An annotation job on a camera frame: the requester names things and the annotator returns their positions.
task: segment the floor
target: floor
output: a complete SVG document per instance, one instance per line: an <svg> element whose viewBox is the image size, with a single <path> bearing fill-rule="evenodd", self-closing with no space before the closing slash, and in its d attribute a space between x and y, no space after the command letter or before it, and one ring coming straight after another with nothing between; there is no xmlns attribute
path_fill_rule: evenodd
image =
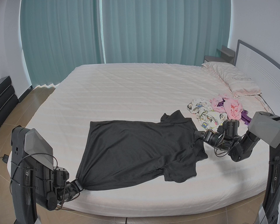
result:
<svg viewBox="0 0 280 224"><path fill-rule="evenodd" d="M25 127L39 106L54 91L54 88L36 88L18 104L5 123L0 127L0 156L11 152L10 133L17 125ZM9 191L9 173L5 163L0 161L0 224L15 220L12 196ZM179 224L252 224L264 198L264 192L211 212L169 217L128 218L127 223L179 223ZM125 218L98 216L77 211L48 211L37 205L42 224L111 224L125 223Z"/></svg>

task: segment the mattress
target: mattress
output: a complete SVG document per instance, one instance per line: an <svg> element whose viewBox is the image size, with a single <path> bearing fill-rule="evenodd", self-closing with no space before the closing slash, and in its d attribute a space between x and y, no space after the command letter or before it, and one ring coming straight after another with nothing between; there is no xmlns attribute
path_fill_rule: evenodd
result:
<svg viewBox="0 0 280 224"><path fill-rule="evenodd" d="M58 165L75 179L87 142L90 121L130 120L160 122L180 110L204 130L187 110L193 98L232 95L217 74L204 67L178 64L82 65L60 83L40 106L26 128L35 128L53 147ZM239 97L253 117L267 109L259 96ZM240 121L239 135L247 126ZM204 144L209 158L197 162L197 176L183 183L164 177L114 190L81 192L64 206L106 216L144 217L195 214L218 209L265 190L269 146L262 140L241 162L218 158Z"/></svg>

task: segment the white wall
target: white wall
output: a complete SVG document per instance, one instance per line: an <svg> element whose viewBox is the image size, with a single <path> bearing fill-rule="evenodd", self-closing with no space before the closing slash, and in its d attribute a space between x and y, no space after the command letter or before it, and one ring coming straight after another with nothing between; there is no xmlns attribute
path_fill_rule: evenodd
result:
<svg viewBox="0 0 280 224"><path fill-rule="evenodd" d="M0 77L11 77L18 98L31 86L20 38L20 1L0 0Z"/></svg>
<svg viewBox="0 0 280 224"><path fill-rule="evenodd" d="M280 0L232 0L228 47L238 39L280 63Z"/></svg>

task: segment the black t-shirt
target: black t-shirt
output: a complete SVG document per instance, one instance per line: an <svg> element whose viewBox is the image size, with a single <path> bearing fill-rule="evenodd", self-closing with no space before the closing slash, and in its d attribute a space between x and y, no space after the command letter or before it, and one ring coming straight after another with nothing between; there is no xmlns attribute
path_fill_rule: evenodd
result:
<svg viewBox="0 0 280 224"><path fill-rule="evenodd" d="M208 158L191 118L179 110L160 123L90 122L86 149L76 178L87 190L134 186L164 175L184 182L196 176L197 161Z"/></svg>

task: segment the pink garment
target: pink garment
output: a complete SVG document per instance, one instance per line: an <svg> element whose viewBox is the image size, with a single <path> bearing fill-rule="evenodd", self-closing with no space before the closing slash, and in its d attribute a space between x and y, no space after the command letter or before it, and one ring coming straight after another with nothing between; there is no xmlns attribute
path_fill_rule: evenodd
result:
<svg viewBox="0 0 280 224"><path fill-rule="evenodd" d="M223 99L225 100L225 102L223 106L219 107L218 104L219 102L223 101ZM243 111L243 107L238 99L233 99L226 94L219 94L218 97L213 98L212 100L210 100L210 102L214 111L219 113L226 112L228 115L228 119L241 119L241 112Z"/></svg>

